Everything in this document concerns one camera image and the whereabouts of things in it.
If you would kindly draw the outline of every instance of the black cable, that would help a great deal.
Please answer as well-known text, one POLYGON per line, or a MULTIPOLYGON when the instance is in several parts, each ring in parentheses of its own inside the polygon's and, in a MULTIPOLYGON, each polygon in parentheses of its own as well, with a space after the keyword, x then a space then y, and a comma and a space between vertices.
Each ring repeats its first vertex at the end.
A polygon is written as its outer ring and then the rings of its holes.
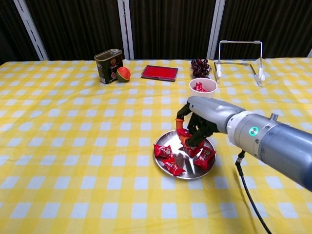
POLYGON ((267 233, 272 234, 271 231, 270 231, 270 229, 268 228, 268 226, 267 226, 267 225, 265 224, 265 222, 263 221, 263 219, 262 219, 262 217, 261 217, 261 215, 260 215, 260 213, 259 213, 257 207, 256 207, 255 204, 254 204, 254 201, 253 201, 253 199, 252 199, 252 196, 250 195, 250 193, 249 193, 249 191, 248 191, 248 188, 247 188, 247 185, 246 185, 246 182, 245 182, 245 178, 244 178, 244 174, 243 174, 243 170, 242 170, 242 167, 240 166, 240 163, 241 163, 242 159, 244 158, 244 156, 245 156, 245 151, 242 150, 242 151, 238 154, 238 158, 237 158, 237 160, 236 160, 236 162, 235 162, 235 165, 236 165, 237 170, 238 170, 238 174, 240 175, 240 177, 241 177, 241 179, 242 179, 242 182, 243 182, 245 191, 246 191, 246 193, 247 193, 247 196, 248 196, 248 198, 249 198, 249 201, 250 201, 251 205, 253 206, 254 212, 257 214, 257 216, 258 216, 258 218, 259 218, 259 220, 260 220, 262 226, 263 226, 264 229, 267 231, 267 233))

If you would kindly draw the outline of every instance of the tin can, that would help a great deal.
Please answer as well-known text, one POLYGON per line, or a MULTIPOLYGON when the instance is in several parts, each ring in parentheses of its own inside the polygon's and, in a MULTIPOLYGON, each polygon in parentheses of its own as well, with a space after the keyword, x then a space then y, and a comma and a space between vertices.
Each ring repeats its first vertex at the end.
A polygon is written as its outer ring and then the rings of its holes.
POLYGON ((122 51, 119 49, 110 49, 94 56, 97 62, 99 79, 104 84, 112 83, 116 80, 116 71, 122 67, 122 51))

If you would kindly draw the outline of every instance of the silver plate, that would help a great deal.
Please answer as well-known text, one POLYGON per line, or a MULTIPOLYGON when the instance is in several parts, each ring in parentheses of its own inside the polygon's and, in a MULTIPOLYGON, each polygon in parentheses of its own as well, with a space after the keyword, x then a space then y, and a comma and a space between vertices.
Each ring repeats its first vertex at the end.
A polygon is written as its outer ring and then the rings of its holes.
MULTIPOLYGON (((165 133, 164 135, 162 135, 157 140, 156 145, 161 145, 161 146, 170 145, 177 165, 185 170, 185 172, 183 172, 179 176, 174 176, 173 174, 168 172, 165 165, 155 157, 155 153, 153 152, 153 158, 154 158, 155 163, 158 165, 158 167, 161 170, 163 170, 165 173, 167 173, 167 174, 169 174, 175 178, 181 178, 181 179, 197 179, 197 178, 200 178, 200 177, 206 175, 211 170, 213 165, 215 164, 216 155, 214 156, 213 160, 210 160, 208 162, 209 165, 208 165, 207 170, 204 170, 201 167, 194 165, 193 160, 198 158, 198 156, 200 155, 202 150, 194 158, 190 158, 187 155, 187 153, 183 151, 183 146, 182 146, 181 141, 180 141, 180 139, 176 133, 176 130, 169 131, 169 132, 165 133)), ((204 146, 215 150, 214 146, 211 144, 211 142, 208 139, 205 139, 204 146)))

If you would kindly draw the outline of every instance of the grapes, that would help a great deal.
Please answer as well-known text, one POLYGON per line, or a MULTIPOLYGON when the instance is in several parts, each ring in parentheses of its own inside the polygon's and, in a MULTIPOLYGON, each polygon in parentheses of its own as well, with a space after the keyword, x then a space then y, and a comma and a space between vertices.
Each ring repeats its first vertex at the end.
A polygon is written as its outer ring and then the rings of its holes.
POLYGON ((208 75, 211 71, 210 65, 208 64, 207 59, 199 59, 191 61, 191 67, 193 69, 193 76, 195 78, 203 77, 203 78, 209 78, 208 75))

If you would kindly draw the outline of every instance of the wrapped candy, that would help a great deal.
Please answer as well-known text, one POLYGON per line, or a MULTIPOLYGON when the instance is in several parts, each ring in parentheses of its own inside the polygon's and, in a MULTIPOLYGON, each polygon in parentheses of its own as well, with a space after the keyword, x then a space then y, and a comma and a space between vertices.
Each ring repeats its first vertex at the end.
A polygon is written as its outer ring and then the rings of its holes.
POLYGON ((195 157, 199 153, 199 151, 201 150, 203 145, 204 145, 204 141, 199 143, 198 146, 184 147, 184 152, 186 152, 188 154, 188 156, 193 158, 193 157, 195 157))
POLYGON ((193 87, 194 90, 196 91, 200 91, 200 92, 207 92, 207 90, 205 90, 203 88, 203 84, 202 83, 196 83, 195 87, 193 87))
POLYGON ((179 136, 192 137, 192 134, 184 128, 177 129, 176 132, 179 136))
POLYGON ((154 144, 155 157, 173 158, 171 146, 160 146, 154 144))
POLYGON ((201 167, 204 170, 208 168, 208 162, 215 156, 215 151, 204 146, 199 157, 193 161, 194 165, 201 167))
POLYGON ((185 172, 183 168, 180 168, 174 158, 163 159, 162 162, 165 164, 167 170, 174 176, 178 176, 181 173, 185 172))

